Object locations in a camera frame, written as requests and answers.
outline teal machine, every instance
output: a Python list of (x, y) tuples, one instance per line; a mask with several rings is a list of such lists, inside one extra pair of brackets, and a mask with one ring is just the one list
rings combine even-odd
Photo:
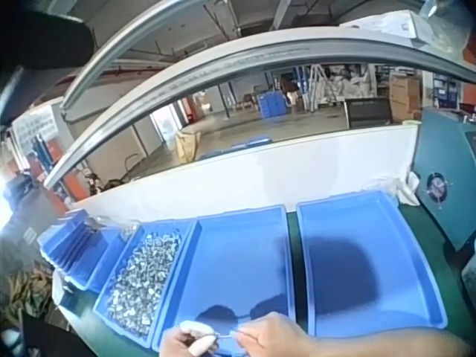
[(425, 109), (414, 159), (417, 195), (456, 251), (476, 234), (476, 121), (457, 110)]

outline finger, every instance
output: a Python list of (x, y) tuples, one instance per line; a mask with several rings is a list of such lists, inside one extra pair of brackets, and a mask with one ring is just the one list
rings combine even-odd
[(199, 338), (188, 347), (188, 352), (193, 357), (199, 357), (207, 352), (216, 342), (215, 335), (206, 335), (205, 337)]
[(253, 338), (253, 336), (241, 332), (234, 332), (233, 338), (250, 356), (260, 356), (263, 351), (263, 347), (258, 343), (256, 338)]
[(168, 341), (180, 341), (186, 342), (188, 339), (187, 334), (183, 333), (179, 328), (169, 329), (164, 336)]
[(242, 334), (259, 339), (260, 332), (263, 331), (263, 325), (266, 324), (266, 316), (257, 320), (249, 321), (238, 326), (237, 331)]
[(200, 332), (203, 335), (213, 335), (215, 333), (212, 327), (197, 321), (183, 321), (180, 323), (179, 328), (183, 333), (189, 335), (192, 335), (193, 332)]

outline white glove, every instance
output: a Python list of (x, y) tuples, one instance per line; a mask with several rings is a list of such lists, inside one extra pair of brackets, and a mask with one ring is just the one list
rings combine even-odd
[(184, 321), (180, 323), (179, 327), (183, 333), (196, 339), (188, 347), (188, 352), (193, 357), (200, 357), (205, 354), (216, 343), (217, 335), (213, 328), (208, 325), (196, 321)]

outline workbench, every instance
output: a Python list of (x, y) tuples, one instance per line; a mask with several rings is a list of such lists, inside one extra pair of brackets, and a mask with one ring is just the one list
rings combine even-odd
[[(475, 320), (472, 318), (473, 312), (465, 304), (459, 273), (445, 260), (445, 237), (424, 208), (401, 206), (400, 211), (420, 243), (440, 288), (448, 316), (447, 330), (467, 341), (476, 342)], [(288, 213), (287, 219), (292, 248), (297, 322), (306, 329), (306, 280), (298, 217), (293, 212)], [(91, 292), (77, 292), (72, 311), (61, 307), (60, 309), (76, 333), (98, 356), (156, 356), (152, 350), (144, 350), (108, 328), (92, 312), (96, 297), (97, 295)]]

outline small metal piece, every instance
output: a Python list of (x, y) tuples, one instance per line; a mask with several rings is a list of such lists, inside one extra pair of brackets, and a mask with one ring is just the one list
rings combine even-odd
[(167, 275), (180, 246), (177, 231), (149, 232), (111, 282), (107, 312), (123, 328), (146, 338)]

